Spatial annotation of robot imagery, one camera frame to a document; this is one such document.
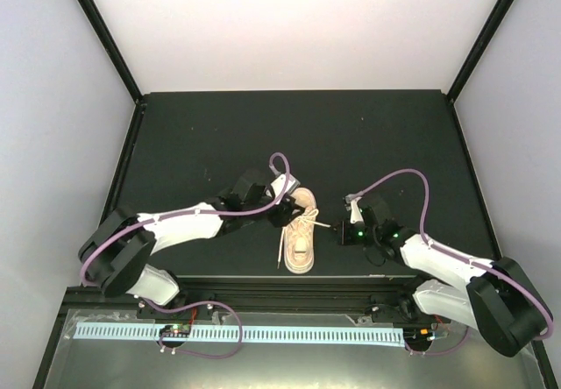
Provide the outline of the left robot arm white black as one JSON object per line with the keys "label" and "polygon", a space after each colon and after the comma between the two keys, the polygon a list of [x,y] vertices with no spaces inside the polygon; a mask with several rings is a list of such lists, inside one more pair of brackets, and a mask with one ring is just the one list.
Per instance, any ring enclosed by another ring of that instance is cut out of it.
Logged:
{"label": "left robot arm white black", "polygon": [[182,316],[188,296],[175,276],[149,263],[159,251],[189,241],[221,237],[260,220],[289,225],[305,212],[299,181],[246,171],[231,188],[192,207],[159,214],[115,209],[78,251],[84,284],[106,297],[145,298],[169,318]]}

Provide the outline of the white shoelace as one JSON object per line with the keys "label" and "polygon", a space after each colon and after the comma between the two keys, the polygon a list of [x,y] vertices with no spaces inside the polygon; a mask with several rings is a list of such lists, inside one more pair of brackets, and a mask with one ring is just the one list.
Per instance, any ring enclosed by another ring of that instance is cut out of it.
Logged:
{"label": "white shoelace", "polygon": [[277,268],[281,263],[293,274],[309,272],[315,263],[315,228],[331,229],[332,226],[317,220],[318,208],[306,208],[306,212],[281,229]]}

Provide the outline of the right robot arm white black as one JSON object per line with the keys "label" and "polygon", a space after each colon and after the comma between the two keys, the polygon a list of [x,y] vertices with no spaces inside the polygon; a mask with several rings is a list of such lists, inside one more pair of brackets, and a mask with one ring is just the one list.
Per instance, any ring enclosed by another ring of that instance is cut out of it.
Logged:
{"label": "right robot arm white black", "polygon": [[513,259],[446,248],[399,224],[378,196],[350,194],[344,204],[349,215],[334,226],[341,245],[374,248],[384,259],[420,273],[420,284],[398,300],[404,319],[438,315],[459,322],[505,357],[549,331],[552,314]]}

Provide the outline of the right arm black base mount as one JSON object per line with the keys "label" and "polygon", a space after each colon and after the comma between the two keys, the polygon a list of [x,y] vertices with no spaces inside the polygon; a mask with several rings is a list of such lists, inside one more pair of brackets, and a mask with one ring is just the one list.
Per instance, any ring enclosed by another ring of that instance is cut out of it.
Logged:
{"label": "right arm black base mount", "polygon": [[398,322],[435,322],[445,325],[451,324],[451,320],[438,315],[428,315],[422,313],[419,308],[412,304],[401,306],[386,303],[374,303],[366,307],[366,312],[371,315],[384,315],[395,319]]}

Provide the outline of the beige sneaker shoe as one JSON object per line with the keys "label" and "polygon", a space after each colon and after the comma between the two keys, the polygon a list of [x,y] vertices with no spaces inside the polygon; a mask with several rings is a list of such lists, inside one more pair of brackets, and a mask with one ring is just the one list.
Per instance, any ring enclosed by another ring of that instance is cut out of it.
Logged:
{"label": "beige sneaker shoe", "polygon": [[291,273],[304,274],[311,270],[315,261],[314,230],[319,210],[316,198],[309,189],[299,187],[292,196],[296,204],[304,208],[304,212],[283,229],[281,241],[284,263]]}

